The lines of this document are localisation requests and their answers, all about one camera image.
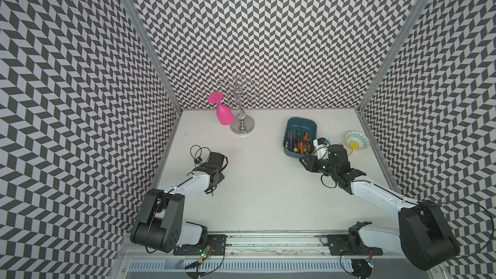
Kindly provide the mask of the black orange collar screwdriver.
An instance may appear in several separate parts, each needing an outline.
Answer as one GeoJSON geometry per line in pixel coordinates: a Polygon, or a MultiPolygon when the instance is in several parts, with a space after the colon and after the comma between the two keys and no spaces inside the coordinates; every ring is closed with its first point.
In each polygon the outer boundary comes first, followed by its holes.
{"type": "Polygon", "coordinates": [[[300,154],[306,154],[306,142],[303,139],[299,141],[298,151],[300,154]]]}

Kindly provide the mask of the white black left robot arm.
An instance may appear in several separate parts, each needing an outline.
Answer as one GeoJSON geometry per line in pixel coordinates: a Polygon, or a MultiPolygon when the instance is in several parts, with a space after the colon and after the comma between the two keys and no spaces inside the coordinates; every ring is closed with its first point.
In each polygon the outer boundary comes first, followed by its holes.
{"type": "Polygon", "coordinates": [[[143,246],[148,253],[170,253],[178,247],[204,253],[208,246],[207,227],[183,219],[185,201],[200,193],[213,194],[225,179],[223,171],[228,162],[223,154],[212,152],[184,181],[146,192],[130,232],[130,241],[143,246]]]}

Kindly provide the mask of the black yellow grip screwdriver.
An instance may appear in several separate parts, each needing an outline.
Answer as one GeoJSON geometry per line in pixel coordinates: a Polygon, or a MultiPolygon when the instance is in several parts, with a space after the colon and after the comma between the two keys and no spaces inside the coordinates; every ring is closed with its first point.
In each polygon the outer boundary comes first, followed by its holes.
{"type": "Polygon", "coordinates": [[[287,129],[286,136],[285,136],[285,148],[286,149],[289,149],[290,139],[291,139],[291,129],[287,129]]]}

